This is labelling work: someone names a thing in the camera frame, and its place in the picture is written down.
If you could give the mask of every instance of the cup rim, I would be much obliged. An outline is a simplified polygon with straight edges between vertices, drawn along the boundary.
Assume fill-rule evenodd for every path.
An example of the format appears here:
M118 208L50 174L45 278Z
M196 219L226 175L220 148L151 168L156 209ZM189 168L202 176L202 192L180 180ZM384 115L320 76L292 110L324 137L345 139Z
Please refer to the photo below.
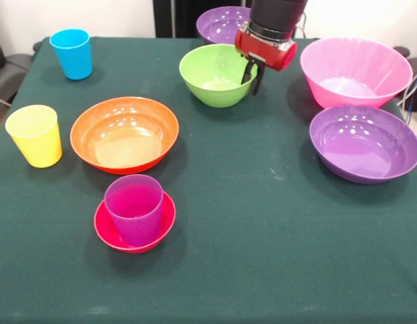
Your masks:
M159 202L157 203L157 205L151 210L151 211L149 211L148 213L146 213L145 215L142 215L142 216L137 216L137 217L132 217L132 218L129 218L129 217L122 217L122 216L120 216L120 215L117 215L116 213L113 213L111 210L110 210L110 208L108 207L108 204L107 204L107 193L108 193L108 190L114 185L114 184L116 184L116 183L118 183L118 182L120 182L120 181L123 181L123 179L127 179L127 178L146 178L146 179L149 179L150 181L152 181L152 182L154 182L155 183L155 185L158 187L158 188L160 188L161 189L161 198L159 199ZM144 219L144 218L147 218L147 217L150 217L151 216L151 214L152 214L152 212L154 211L154 210L156 210L156 209L158 209L158 208L160 208L160 207L162 207L162 202L163 202L163 194L164 194L164 192L163 192L163 188L162 188L162 185L159 183L159 181L157 181L156 179L154 179L153 177L150 177L149 175L145 175L145 174L130 174L130 175L125 175L125 176L123 176L123 177L120 177L120 178L118 178L118 179L116 179L114 182L112 182L109 186L108 186L108 188L105 190L105 193L104 193L104 196L103 196L103 200L104 200L104 202L105 202L105 208L108 210L108 213L111 215L111 216L113 216L114 215L114 217L117 217L117 218L119 218L119 219L123 219L123 220L131 220L131 219L135 219L135 218L139 218L139 219Z
M69 32L69 31L80 31L83 32L86 35L86 40L81 43L78 44L76 46L70 46L70 47L64 47L64 46L58 46L56 44L54 44L53 42L53 38L54 36L57 36L58 34L62 33L62 32ZM80 28L68 28L68 29L63 29L63 30L59 30L58 32L55 32L54 34L51 35L51 37L49 38L49 43L51 44L52 47L56 48L56 49L77 49L78 47L84 46L88 41L90 40L90 35L88 34L88 32L84 29L80 29Z
M43 130L43 131L41 131L41 132L37 132L37 133L35 133L35 134L32 134L32 135L20 135L20 134L18 134L18 132L14 132L14 131L12 131L12 130L10 130L9 129L9 122L13 119L13 118L16 118L16 115L17 114L19 114L19 113L21 113L21 111L23 111L23 110L27 110L27 109L33 109L34 107L42 107L42 108L46 108L47 110L49 110L49 111L51 111L52 113L53 113L53 115L54 115L54 117L53 117L53 122L52 122L52 124L47 128L47 129L45 129L45 130ZM50 106L47 106L47 105L29 105L29 106L24 106L24 107L21 107L21 108L19 108L19 109L17 109L17 110L15 110L13 113L11 113L10 115L9 115L9 117L6 119L6 122L5 122L5 129L6 129L6 132L10 135L10 136L15 136L15 137L18 137L18 138L35 138L35 137L39 137L39 136L41 136L41 135L43 135L43 134L46 134L47 132L49 132L50 130L52 130L54 127L55 127L55 125L58 123L58 120L57 120L57 112L52 108L52 107L50 107Z

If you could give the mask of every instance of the plastic cup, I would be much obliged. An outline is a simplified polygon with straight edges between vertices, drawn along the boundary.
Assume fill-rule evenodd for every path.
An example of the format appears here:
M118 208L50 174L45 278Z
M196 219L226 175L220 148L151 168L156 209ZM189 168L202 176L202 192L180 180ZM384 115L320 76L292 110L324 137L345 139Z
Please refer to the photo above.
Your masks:
M59 124L53 108L20 108L7 118L5 129L31 166L50 167L60 160Z
M162 199L162 186L148 175L127 175L108 187L105 206L125 243L140 247L156 240Z
M90 36L85 30L65 29L49 40L66 78L81 80L92 73Z

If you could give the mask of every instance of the orange bowl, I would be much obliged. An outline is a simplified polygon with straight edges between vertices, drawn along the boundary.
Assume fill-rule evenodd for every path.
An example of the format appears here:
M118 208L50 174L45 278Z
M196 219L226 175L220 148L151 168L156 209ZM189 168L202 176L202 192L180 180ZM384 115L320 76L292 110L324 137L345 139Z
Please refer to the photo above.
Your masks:
M71 145L88 164L108 173L138 173L156 165L179 134L174 113L140 97L114 98L82 113L71 129Z

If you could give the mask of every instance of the pink bowl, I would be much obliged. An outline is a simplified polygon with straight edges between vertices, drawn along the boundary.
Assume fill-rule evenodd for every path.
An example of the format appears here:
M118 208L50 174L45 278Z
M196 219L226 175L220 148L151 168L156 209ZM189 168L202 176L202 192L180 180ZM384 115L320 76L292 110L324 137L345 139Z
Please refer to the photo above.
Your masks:
M379 108L412 79L412 68L402 55L361 38L316 40L303 50L300 63L315 100L325 109Z

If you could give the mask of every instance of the bowl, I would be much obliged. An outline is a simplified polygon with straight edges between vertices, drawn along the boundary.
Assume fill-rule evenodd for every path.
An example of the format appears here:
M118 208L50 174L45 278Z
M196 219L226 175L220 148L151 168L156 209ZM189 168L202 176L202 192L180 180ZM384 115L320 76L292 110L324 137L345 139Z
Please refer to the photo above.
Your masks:
M382 109L326 109L313 118L309 132L322 162L351 182L386 182L417 165L417 137L402 120Z
M189 90L203 103L224 108L235 105L246 96L256 77L241 84L247 60L233 45L213 44L194 49L180 61L180 74Z
M175 205L173 199L166 193L163 193L161 226L156 238L144 246L130 246L125 243L117 231L116 226L105 206L105 201L99 204L94 214L94 230L97 236L108 246L126 253L144 253L155 248L168 235L175 221Z
M234 44L235 34L249 16L247 7L218 7L199 16L196 29L206 44Z
M316 40L303 50L300 63L315 100L325 109L379 108L412 79L411 66L402 55L361 38Z
M114 98L87 109L70 140L88 164L113 174L138 173L156 165L177 140L179 124L163 104L140 97Z

